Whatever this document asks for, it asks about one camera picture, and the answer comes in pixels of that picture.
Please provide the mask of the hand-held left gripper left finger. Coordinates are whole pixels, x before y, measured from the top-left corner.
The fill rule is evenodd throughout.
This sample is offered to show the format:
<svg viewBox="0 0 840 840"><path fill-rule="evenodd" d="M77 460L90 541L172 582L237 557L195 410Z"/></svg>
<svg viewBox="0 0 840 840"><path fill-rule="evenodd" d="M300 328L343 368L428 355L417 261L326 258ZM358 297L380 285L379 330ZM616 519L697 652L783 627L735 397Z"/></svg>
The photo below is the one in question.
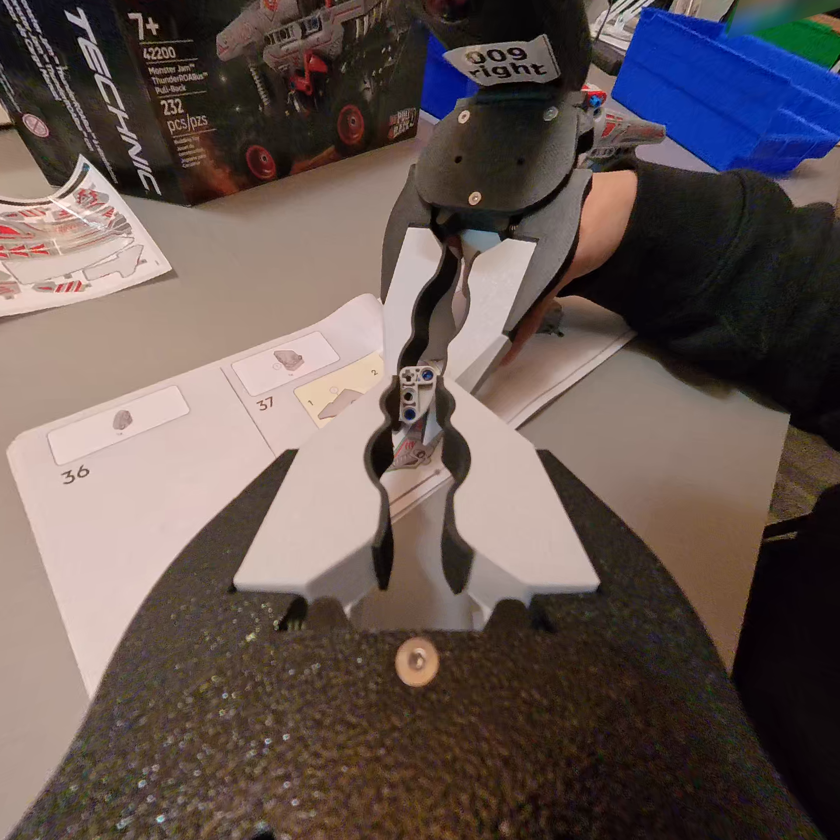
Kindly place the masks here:
<svg viewBox="0 0 840 840"><path fill-rule="evenodd" d="M298 450L234 576L239 592L339 602L346 613L386 591L394 564L390 502L400 386L395 375L358 398Z"/></svg>

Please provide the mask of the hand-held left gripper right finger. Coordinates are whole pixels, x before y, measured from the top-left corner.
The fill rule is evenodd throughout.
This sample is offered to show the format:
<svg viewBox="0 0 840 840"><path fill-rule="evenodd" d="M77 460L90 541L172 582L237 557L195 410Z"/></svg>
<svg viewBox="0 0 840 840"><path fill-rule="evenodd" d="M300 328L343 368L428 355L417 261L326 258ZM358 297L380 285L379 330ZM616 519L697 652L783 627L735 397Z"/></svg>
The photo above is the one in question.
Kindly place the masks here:
<svg viewBox="0 0 840 840"><path fill-rule="evenodd" d="M453 479L441 538L446 582L467 594L474 628L504 601L596 592L600 578L543 452L456 382L437 383L442 460Z"/></svg>

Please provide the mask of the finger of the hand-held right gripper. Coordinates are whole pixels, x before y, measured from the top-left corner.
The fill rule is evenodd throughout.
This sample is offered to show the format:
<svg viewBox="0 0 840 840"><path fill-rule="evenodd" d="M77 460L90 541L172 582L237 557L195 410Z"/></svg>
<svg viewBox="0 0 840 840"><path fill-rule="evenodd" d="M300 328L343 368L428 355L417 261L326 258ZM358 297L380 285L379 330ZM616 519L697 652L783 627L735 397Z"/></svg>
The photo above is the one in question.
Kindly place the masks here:
<svg viewBox="0 0 840 840"><path fill-rule="evenodd" d="M388 373L443 361L455 336L453 299L460 259L428 227L407 229L384 299Z"/></svg>
<svg viewBox="0 0 840 840"><path fill-rule="evenodd" d="M475 394L508 353L508 318L535 247L504 240L475 257L467 276L465 319L447 348L447 386Z"/></svg>

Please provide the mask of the grey toy brick assembly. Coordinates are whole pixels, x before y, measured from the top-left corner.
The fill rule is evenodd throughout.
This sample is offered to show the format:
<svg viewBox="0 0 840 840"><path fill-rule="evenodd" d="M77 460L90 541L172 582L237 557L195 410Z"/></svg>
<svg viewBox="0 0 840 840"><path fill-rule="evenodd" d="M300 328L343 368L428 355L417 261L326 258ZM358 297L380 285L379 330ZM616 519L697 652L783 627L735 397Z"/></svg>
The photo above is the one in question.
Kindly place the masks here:
<svg viewBox="0 0 840 840"><path fill-rule="evenodd" d="M392 425L392 462L386 472L428 466L443 439L437 419L439 360L407 365L398 375L398 403Z"/></svg>

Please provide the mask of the person's right forearm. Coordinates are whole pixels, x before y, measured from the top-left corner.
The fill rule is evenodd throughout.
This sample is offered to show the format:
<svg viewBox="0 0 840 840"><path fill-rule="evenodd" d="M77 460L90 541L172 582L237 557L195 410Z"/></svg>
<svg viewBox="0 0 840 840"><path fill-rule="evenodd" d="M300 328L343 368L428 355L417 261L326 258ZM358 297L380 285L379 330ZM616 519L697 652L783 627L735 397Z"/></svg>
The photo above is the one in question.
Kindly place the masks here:
<svg viewBox="0 0 840 840"><path fill-rule="evenodd" d="M641 338L747 385L839 448L839 226L756 172L645 161L623 241L562 290Z"/></svg>

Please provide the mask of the grey desk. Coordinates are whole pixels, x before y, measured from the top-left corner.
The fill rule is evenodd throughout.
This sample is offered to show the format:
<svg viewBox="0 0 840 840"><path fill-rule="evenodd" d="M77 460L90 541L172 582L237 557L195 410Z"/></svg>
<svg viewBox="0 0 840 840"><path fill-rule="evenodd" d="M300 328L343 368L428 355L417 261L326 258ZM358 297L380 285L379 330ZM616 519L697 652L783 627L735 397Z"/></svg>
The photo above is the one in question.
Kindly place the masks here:
<svg viewBox="0 0 840 840"><path fill-rule="evenodd" d="M430 130L422 120L412 141L195 208L130 198L174 276L2 319L2 837L88 706L7 447L377 295L385 224ZM731 670L787 427L637 340L523 431L664 562Z"/></svg>

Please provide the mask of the person's right hand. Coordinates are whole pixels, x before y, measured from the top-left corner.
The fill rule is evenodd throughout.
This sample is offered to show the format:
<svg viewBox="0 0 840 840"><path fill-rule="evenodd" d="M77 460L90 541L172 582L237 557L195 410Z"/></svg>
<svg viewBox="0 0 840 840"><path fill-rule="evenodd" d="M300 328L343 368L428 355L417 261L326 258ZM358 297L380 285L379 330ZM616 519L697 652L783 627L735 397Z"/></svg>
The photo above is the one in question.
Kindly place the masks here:
<svg viewBox="0 0 840 840"><path fill-rule="evenodd" d="M623 241L637 196L637 172L615 170L594 173L581 210L577 245L564 273L546 290L521 320L511 347L501 359L506 366L520 354L537 332L553 300L573 281L601 268Z"/></svg>

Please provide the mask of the small blue storage bin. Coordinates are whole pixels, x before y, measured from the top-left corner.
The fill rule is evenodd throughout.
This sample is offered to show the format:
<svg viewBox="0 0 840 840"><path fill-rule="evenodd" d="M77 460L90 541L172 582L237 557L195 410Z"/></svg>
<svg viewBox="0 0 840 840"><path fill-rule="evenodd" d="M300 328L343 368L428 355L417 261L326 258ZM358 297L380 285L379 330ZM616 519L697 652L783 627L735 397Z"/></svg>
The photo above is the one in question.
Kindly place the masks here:
<svg viewBox="0 0 840 840"><path fill-rule="evenodd" d="M443 119L464 97L460 75L444 58L445 47L429 34L423 76L421 110L430 118Z"/></svg>

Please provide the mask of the grey red toy model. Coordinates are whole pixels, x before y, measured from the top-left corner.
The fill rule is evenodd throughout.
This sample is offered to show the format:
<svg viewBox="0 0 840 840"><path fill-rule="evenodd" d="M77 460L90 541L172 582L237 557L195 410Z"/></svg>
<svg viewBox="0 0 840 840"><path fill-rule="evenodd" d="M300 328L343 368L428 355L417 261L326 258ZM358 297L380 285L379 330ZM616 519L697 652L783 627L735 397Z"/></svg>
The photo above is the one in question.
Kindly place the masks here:
<svg viewBox="0 0 840 840"><path fill-rule="evenodd" d="M661 144L665 140L667 132L663 124L608 108L603 89L587 82L581 94L584 129L591 132L592 138L589 147L578 154L579 167L600 172L612 161L635 156L642 145Z"/></svg>

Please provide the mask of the white instruction booklet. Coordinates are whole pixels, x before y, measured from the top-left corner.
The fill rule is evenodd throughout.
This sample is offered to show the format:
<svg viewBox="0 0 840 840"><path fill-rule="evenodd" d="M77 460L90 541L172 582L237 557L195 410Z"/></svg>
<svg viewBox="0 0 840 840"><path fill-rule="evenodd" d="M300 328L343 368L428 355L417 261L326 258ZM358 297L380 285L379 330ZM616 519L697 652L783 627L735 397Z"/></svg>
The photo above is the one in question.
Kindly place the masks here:
<svg viewBox="0 0 840 840"><path fill-rule="evenodd" d="M514 427L634 337L615 313L561 300L559 334L538 334L479 399ZM297 448L382 376L382 304L362 295L311 327L19 435L7 450L90 698L147 594L175 557L283 451ZM385 473L396 520L425 531L450 478L439 453ZM472 629L465 595L432 572L424 542L373 627Z"/></svg>

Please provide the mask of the large blue storage bin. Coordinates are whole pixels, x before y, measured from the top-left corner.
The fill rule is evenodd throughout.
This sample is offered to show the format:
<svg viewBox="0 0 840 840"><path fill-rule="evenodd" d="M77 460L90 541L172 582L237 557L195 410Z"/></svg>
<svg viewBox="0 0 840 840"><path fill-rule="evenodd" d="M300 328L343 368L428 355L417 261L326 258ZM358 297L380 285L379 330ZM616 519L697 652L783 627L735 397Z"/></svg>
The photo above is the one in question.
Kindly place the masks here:
<svg viewBox="0 0 840 840"><path fill-rule="evenodd" d="M720 172L782 175L838 145L837 74L665 10L640 14L612 98Z"/></svg>

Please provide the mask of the black toy brick box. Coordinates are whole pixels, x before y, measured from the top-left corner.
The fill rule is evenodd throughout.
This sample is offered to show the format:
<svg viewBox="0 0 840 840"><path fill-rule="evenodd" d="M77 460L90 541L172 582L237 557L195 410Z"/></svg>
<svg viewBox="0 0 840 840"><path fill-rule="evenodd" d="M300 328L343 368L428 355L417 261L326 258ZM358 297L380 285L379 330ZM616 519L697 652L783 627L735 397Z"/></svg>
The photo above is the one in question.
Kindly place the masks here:
<svg viewBox="0 0 840 840"><path fill-rule="evenodd" d="M427 42L404 2L2 1L2 107L47 183L195 206L413 138Z"/></svg>

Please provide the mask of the green board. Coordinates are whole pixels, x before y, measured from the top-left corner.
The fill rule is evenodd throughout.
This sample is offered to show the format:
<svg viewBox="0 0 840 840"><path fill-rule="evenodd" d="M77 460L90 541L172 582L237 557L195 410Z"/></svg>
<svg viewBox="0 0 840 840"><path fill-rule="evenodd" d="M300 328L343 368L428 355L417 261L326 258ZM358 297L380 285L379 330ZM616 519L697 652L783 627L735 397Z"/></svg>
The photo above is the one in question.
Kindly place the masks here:
<svg viewBox="0 0 840 840"><path fill-rule="evenodd" d="M819 14L759 30L753 34L774 46L810 60L819 67L838 71L838 17Z"/></svg>

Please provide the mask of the sticker sheet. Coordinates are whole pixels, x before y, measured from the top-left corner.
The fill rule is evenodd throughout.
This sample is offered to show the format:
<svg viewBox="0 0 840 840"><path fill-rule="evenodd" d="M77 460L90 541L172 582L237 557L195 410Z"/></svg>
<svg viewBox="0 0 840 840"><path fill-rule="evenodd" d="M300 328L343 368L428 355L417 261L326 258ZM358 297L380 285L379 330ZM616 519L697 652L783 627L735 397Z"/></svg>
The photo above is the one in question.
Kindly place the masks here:
<svg viewBox="0 0 840 840"><path fill-rule="evenodd" d="M123 197L84 156L55 192L2 197L2 318L103 298L171 271Z"/></svg>

